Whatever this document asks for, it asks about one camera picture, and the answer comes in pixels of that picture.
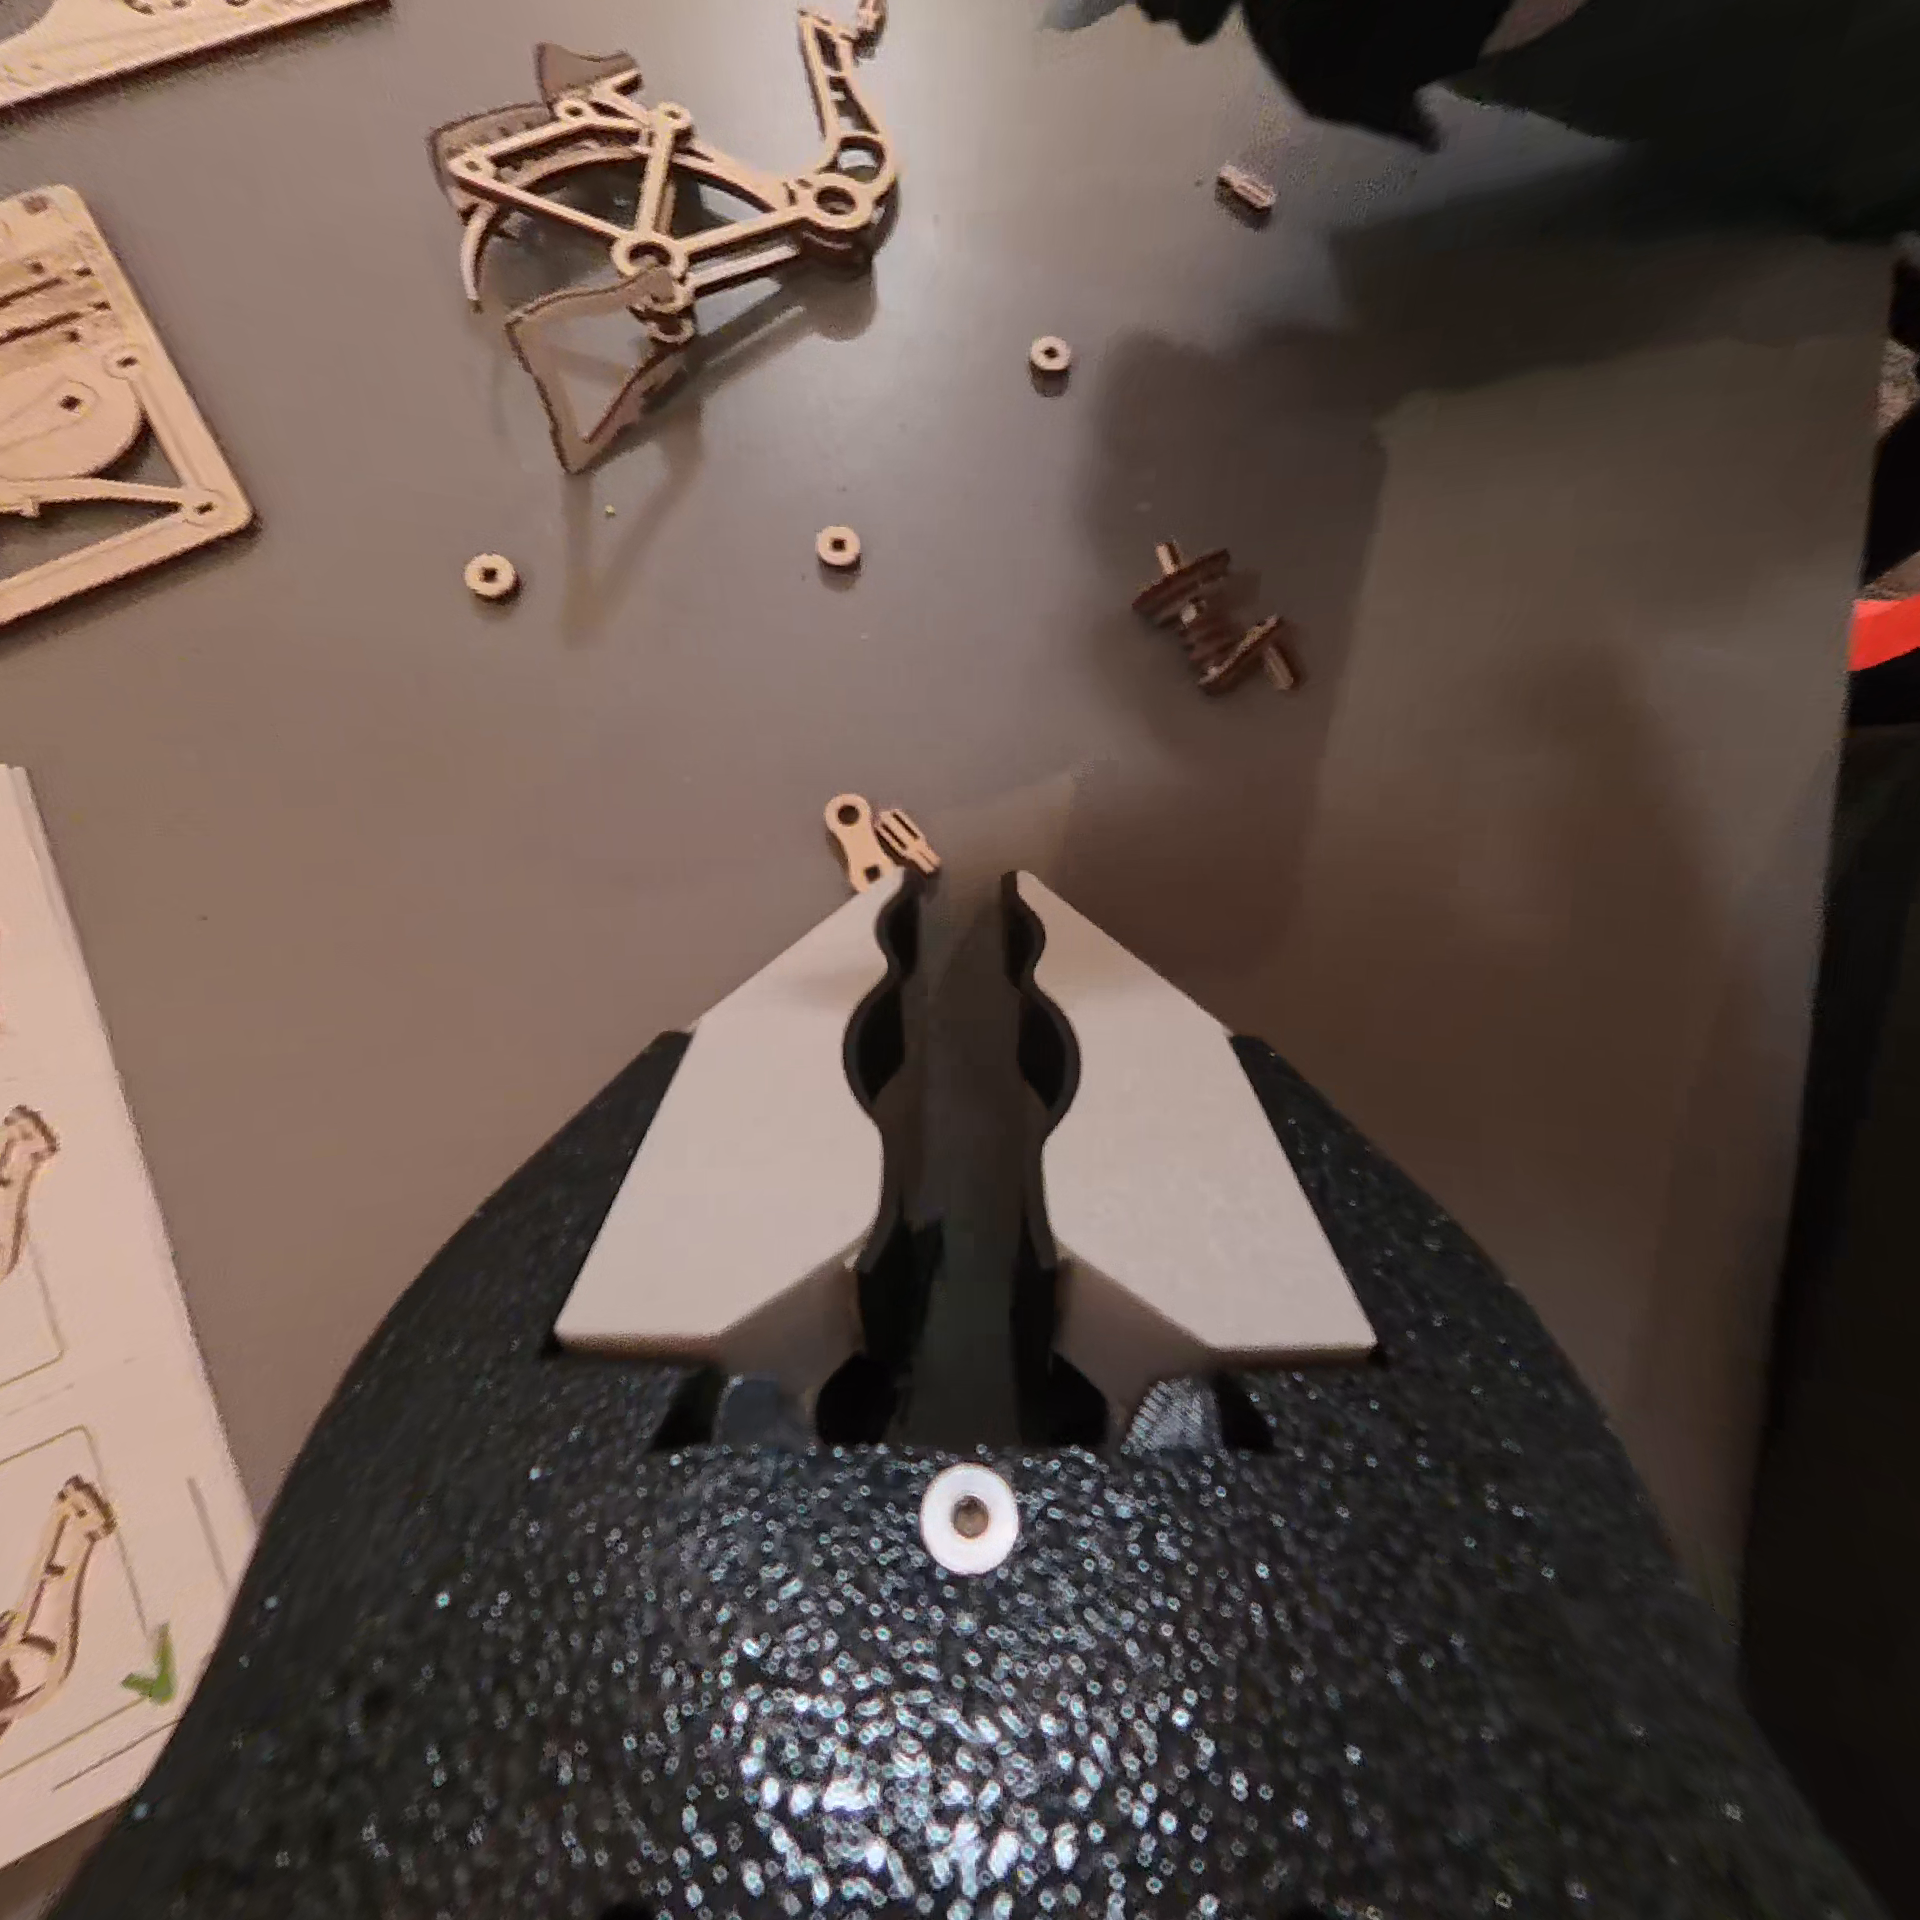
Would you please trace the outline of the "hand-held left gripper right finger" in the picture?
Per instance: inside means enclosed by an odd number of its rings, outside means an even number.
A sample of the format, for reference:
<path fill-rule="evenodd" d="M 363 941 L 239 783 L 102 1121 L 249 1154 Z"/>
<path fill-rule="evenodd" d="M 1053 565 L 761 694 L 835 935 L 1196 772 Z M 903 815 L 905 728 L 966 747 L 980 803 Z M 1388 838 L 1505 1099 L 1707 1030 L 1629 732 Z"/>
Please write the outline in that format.
<path fill-rule="evenodd" d="M 1030 871 L 1001 907 L 1030 1102 L 1020 1440 L 1108 1442 L 1162 1382 L 1378 1355 L 1234 1034 Z"/>

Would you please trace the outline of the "white instruction booklet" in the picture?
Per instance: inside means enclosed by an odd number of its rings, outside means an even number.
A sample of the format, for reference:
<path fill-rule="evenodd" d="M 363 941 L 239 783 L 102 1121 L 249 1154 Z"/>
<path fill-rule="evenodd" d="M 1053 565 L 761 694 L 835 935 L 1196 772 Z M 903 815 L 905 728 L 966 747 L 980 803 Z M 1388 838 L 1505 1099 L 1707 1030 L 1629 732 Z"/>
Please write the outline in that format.
<path fill-rule="evenodd" d="M 140 1788 L 249 1557 L 54 848 L 2 766 L 2 1867 Z"/>

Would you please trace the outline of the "small wooden link piece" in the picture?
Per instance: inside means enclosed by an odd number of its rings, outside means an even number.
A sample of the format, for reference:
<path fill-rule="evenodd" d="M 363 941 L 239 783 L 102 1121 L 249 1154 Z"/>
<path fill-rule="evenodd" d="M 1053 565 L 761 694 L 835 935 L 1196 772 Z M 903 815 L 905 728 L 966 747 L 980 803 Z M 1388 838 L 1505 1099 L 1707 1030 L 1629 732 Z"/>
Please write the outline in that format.
<path fill-rule="evenodd" d="M 877 833 L 870 800 L 855 791 L 832 796 L 824 803 L 824 828 L 853 891 L 870 891 L 898 873 L 898 861 L 889 854 Z"/>

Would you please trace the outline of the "wooden parts sheet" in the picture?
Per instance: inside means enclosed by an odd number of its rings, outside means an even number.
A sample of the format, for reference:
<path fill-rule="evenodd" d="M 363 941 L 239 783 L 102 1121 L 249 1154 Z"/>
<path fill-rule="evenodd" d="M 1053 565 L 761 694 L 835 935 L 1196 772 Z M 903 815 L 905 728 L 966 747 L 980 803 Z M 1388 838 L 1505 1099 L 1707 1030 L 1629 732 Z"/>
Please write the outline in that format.
<path fill-rule="evenodd" d="M 252 527 L 219 437 L 73 187 L 2 199 L 2 527 L 67 511 L 140 525 L 2 572 L 2 625 Z"/>
<path fill-rule="evenodd" d="M 363 5 L 2 5 L 2 110 Z"/>

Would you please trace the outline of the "partly assembled wooden model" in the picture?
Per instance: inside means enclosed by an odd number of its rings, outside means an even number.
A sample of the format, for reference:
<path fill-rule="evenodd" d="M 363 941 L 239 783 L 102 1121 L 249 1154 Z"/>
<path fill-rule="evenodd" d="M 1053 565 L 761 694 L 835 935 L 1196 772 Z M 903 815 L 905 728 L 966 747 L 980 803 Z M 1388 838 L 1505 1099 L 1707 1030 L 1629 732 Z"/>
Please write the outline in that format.
<path fill-rule="evenodd" d="M 820 133 L 801 170 L 764 170 L 715 143 L 673 99 L 651 99 L 632 53 L 534 45 L 538 98 L 431 133 L 440 189 L 460 217 L 460 289 L 485 308 L 489 250 L 516 229 L 569 229 L 593 243 L 601 276 L 512 308 L 507 345 L 534 382 L 564 472 L 582 476 L 686 376 L 701 304 L 790 267 L 868 267 L 898 196 L 895 143 L 861 63 L 889 22 L 861 5 L 851 22 L 796 11 L 804 82 Z M 564 378 L 569 324 L 626 318 L 638 353 L 596 419 Z"/>

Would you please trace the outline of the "wooden axle with discs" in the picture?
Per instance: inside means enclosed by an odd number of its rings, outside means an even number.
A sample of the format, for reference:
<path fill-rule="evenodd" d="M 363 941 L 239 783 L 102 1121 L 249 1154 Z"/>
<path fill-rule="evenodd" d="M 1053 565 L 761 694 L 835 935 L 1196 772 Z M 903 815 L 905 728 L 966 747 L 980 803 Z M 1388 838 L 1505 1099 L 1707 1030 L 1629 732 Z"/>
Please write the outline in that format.
<path fill-rule="evenodd" d="M 1265 677 L 1278 694 L 1299 689 L 1288 620 L 1242 612 L 1224 547 L 1187 558 L 1162 540 L 1154 547 L 1154 565 L 1156 576 L 1135 593 L 1131 612 L 1178 643 L 1202 695 L 1224 695 L 1248 677 Z"/>

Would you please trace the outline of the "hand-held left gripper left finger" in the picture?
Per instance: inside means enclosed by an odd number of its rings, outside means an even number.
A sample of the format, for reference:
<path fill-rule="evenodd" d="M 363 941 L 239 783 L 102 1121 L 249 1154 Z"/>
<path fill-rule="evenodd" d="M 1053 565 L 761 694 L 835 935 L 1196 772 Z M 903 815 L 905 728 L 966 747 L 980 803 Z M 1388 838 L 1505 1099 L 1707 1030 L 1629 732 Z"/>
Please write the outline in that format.
<path fill-rule="evenodd" d="M 895 871 L 695 1016 L 556 1317 L 573 1355 L 708 1363 L 813 1402 L 863 1342 L 895 1212 L 877 1090 L 923 886 Z"/>

